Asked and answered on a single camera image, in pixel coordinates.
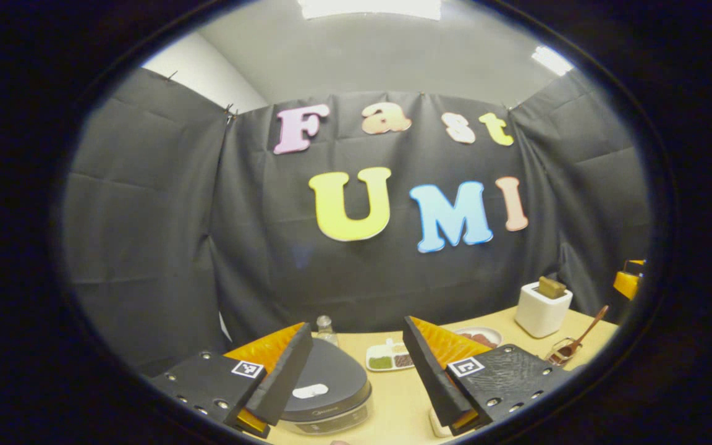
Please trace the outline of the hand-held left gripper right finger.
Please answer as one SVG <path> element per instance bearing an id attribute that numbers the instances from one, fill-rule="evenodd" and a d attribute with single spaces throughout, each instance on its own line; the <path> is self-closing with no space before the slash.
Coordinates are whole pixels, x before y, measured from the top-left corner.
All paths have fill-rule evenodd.
<path id="1" fill-rule="evenodd" d="M 404 321 L 405 347 L 440 424 L 453 436 L 505 422 L 572 377 L 517 345 L 487 347 L 415 316 Z"/>

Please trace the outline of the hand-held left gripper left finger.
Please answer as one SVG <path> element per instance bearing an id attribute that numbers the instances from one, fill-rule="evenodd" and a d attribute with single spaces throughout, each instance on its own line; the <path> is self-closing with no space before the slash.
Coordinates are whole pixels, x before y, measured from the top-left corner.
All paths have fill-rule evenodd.
<path id="1" fill-rule="evenodd" d="M 149 381 L 209 422 L 265 438 L 279 423 L 312 347 L 310 324 L 299 322 L 226 353 L 201 351 Z"/>

